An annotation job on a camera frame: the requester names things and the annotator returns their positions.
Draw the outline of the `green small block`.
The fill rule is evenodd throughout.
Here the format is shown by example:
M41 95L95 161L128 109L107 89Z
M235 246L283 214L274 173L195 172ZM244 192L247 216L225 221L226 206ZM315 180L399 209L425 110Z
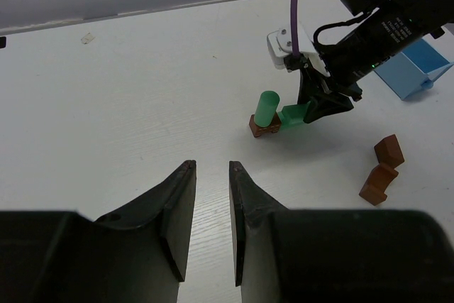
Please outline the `green small block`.
M255 110L254 122L259 127L268 127L276 113L276 109L280 102L278 93L274 91L264 91L259 98L257 108Z

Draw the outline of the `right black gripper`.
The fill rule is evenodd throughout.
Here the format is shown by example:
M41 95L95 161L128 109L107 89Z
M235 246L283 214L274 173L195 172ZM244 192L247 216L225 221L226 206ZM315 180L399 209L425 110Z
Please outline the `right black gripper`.
M297 103L306 106L304 123L353 110L349 97L361 97L356 87L360 79L425 35L441 37L442 27L453 22L448 0L340 1L353 18L324 25L313 35L332 92L323 90L321 74L314 68L299 70Z

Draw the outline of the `brown cube block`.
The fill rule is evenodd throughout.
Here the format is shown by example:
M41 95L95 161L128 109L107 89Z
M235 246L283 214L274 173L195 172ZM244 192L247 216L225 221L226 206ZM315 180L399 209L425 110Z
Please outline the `brown cube block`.
M261 135L266 134L266 133L277 133L282 125L282 122L281 122L277 112L275 112L275 115L273 116L270 125L267 127L258 126L255 123L254 118L255 118L255 115L253 114L250 117L249 127L255 138L258 138Z

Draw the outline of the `blue plastic box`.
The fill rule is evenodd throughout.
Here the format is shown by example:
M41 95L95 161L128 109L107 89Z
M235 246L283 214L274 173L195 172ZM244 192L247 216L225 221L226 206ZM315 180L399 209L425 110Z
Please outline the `blue plastic box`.
M402 100L430 90L453 62L423 38L375 69L378 77Z

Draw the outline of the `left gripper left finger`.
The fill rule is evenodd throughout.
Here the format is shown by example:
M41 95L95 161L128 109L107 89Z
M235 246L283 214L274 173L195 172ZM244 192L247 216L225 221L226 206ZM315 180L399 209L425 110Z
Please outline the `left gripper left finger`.
M74 211L1 213L2 302L176 302L196 163L91 221Z

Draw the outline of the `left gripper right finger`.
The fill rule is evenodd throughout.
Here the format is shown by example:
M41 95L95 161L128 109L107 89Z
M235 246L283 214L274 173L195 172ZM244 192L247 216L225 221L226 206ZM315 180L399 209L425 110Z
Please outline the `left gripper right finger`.
M229 164L244 302L452 302L453 247L422 211L289 209Z

